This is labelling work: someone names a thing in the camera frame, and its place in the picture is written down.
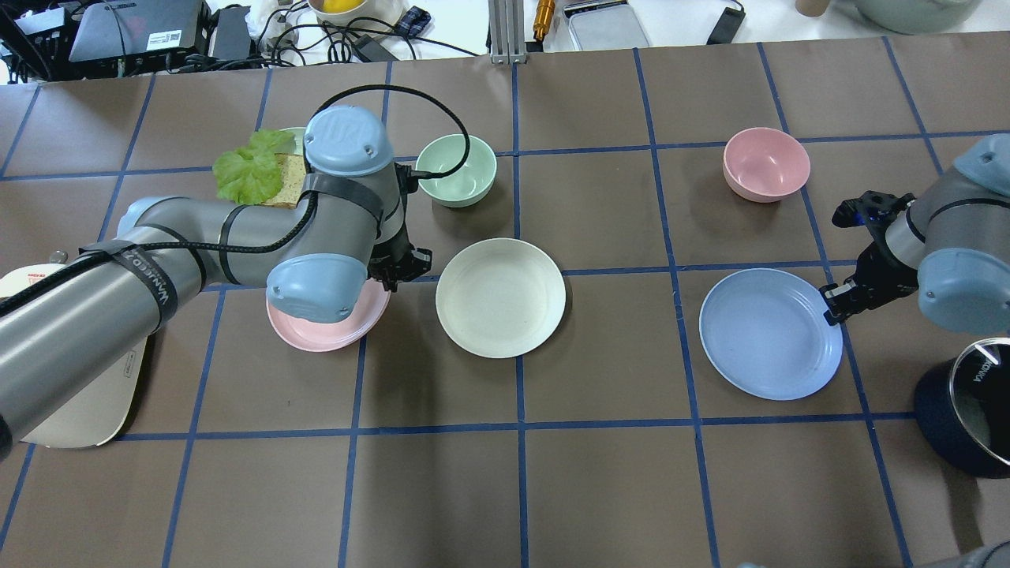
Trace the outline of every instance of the robotic arm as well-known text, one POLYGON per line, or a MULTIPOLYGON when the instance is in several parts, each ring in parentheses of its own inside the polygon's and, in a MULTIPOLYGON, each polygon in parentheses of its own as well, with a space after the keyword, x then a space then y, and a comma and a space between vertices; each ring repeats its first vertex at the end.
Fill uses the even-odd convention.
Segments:
POLYGON ((0 303, 0 459, 208 283, 266 287, 280 310, 336 322, 368 277, 395 291, 430 269, 404 224, 416 181, 393 162, 382 122, 326 104, 304 143, 312 172, 294 210, 142 199, 115 240, 0 303))
POLYGON ((919 290, 919 309, 953 332, 1010 329, 1010 134, 987 136, 921 198, 868 191, 831 222, 874 243, 855 274, 820 289, 828 323, 919 290))

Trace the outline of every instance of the lettuce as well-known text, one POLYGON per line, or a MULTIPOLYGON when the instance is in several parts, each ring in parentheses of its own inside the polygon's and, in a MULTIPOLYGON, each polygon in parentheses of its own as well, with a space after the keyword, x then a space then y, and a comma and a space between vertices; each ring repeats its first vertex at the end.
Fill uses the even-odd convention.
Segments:
POLYGON ((248 146, 225 152, 214 161, 217 196, 240 205, 263 203, 281 191, 281 166, 274 152, 290 144, 292 132, 258 130, 248 146))

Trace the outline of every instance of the tile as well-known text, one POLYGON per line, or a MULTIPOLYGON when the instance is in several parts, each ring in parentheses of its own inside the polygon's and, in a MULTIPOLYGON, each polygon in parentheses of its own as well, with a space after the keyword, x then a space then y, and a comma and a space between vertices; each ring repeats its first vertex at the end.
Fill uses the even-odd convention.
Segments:
POLYGON ((842 201, 866 191, 922 195, 937 178, 921 139, 816 143, 806 149, 812 165, 807 193, 832 261, 854 260, 873 242, 865 227, 831 224, 842 201))
POLYGON ((197 441, 172 568, 335 566, 347 446, 347 438, 197 441))
POLYGON ((0 274, 98 239, 116 178, 0 182, 0 274))
POLYGON ((953 166, 955 158, 971 150, 975 146, 975 143, 981 140, 982 137, 944 136, 942 138, 930 138, 929 141, 933 145, 933 150, 936 152, 936 158, 939 159, 940 165, 946 171, 953 166))
POLYGON ((794 136, 919 131, 879 38, 766 43, 765 53, 794 136))
POLYGON ((630 50, 533 54, 517 69, 522 150, 648 144, 630 50))
POLYGON ((526 420, 691 417, 670 275, 566 280, 561 326, 523 358, 526 420))
POLYGON ((562 270, 667 266, 648 152, 526 156, 519 184, 522 239, 562 270))
POLYGON ((263 290, 226 295, 199 430, 348 428, 358 345, 328 353, 299 351, 271 327, 263 290))
MULTIPOLYGON (((854 267, 832 272, 835 281, 841 282, 854 267)), ((934 324, 919 311, 918 292, 853 315, 845 327, 874 412, 911 411, 912 394, 922 375, 984 339, 934 324)))
POLYGON ((723 566, 902 565, 863 421, 705 427, 723 566))
POLYGON ((1010 480, 978 479, 947 464, 930 448, 915 420, 876 424, 916 566, 1010 537, 1010 480))
POLYGON ((40 86, 6 175, 121 169, 148 85, 137 77, 40 86))
POLYGON ((1006 32, 895 35, 895 59, 930 132, 1010 128, 1006 32))
POLYGON ((194 73, 155 81, 130 170, 210 166, 248 143, 266 71, 194 73), (200 93, 193 101, 193 93, 200 93))
POLYGON ((159 566, 185 447, 36 447, 0 566, 159 566))
MULTIPOLYGON (((485 58, 453 58, 393 65, 392 84, 441 101, 467 131, 495 152, 512 150, 512 68, 485 58)), ((390 140, 397 156, 417 156, 431 140, 460 128, 438 107, 416 96, 389 95, 390 140)))
POLYGON ((519 566, 514 432, 358 440, 347 566, 519 566))
POLYGON ((6 117, 0 123, 0 169, 7 161, 7 154, 14 144, 17 130, 31 104, 36 85, 4 85, 0 87, 0 112, 6 117))
MULTIPOLYGON (((385 81, 386 64, 274 69, 263 127, 305 126, 312 113, 329 97, 351 87, 385 81)), ((354 95, 337 104, 364 106, 376 116, 382 116, 382 99, 383 93, 379 91, 354 95)))
POLYGON ((711 566, 694 430, 530 431, 529 565, 711 566))
POLYGON ((200 294, 152 337, 137 384, 136 415, 123 432, 189 432, 217 294, 200 294))
POLYGON ((27 444, 14 444, 10 449, 10 455, 0 465, 0 511, 4 514, 7 514, 10 498, 17 487, 17 478, 21 475, 21 466, 24 464, 24 454, 27 451, 27 444))
POLYGON ((407 230, 415 247, 432 252, 431 272, 441 274, 448 261, 474 243, 496 236, 512 238, 512 159, 498 159, 498 173, 491 190, 469 207, 439 205, 423 190, 407 202, 407 230))
POLYGON ((435 287, 402 285, 369 334, 363 428, 515 421, 515 362, 452 343, 438 323, 435 287))
POLYGON ((658 144, 725 141, 744 128, 782 127, 753 43, 639 54, 658 144))
POLYGON ((739 197, 722 177, 721 148, 663 150, 660 167, 679 266, 819 258, 803 197, 739 197))
POLYGON ((116 196, 116 204, 109 217, 108 233, 111 238, 119 226, 119 219, 129 206, 141 197, 192 197, 217 201, 217 182, 212 172, 186 172, 181 174, 144 174, 123 177, 123 184, 116 196))
MULTIPOLYGON (((824 272, 819 268, 791 268, 786 272, 799 276, 815 287, 825 283, 824 272)), ((691 349, 691 370, 701 415, 710 418, 862 412, 863 407, 860 405, 846 355, 842 355, 838 371, 824 388, 799 400, 765 400, 752 396, 733 386, 715 370, 705 355, 698 332, 701 304, 712 287, 732 273, 733 271, 728 270, 705 270, 678 274, 684 322, 691 349)))

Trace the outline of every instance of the light blue plate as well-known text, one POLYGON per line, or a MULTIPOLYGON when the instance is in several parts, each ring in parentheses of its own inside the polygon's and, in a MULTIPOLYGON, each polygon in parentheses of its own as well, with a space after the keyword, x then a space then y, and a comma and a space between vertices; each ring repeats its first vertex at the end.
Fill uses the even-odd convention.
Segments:
POLYGON ((769 400, 809 396, 841 362, 841 328, 805 280, 768 268, 730 274, 701 306, 705 354, 740 390, 769 400))

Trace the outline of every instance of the pink bowl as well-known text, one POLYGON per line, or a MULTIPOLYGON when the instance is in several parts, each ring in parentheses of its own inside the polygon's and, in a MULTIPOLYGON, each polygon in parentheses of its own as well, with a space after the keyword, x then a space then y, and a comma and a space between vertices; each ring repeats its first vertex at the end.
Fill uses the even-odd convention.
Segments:
POLYGON ((747 128, 726 143, 722 174, 740 197, 771 203, 807 183, 810 157, 796 138, 782 130, 747 128))
POLYGON ((302 351, 323 352, 346 347, 362 339, 382 317, 389 304, 390 292, 382 284, 368 280, 355 304, 355 310, 343 321, 315 323, 288 315, 267 300, 267 317, 274 330, 291 347, 302 351))

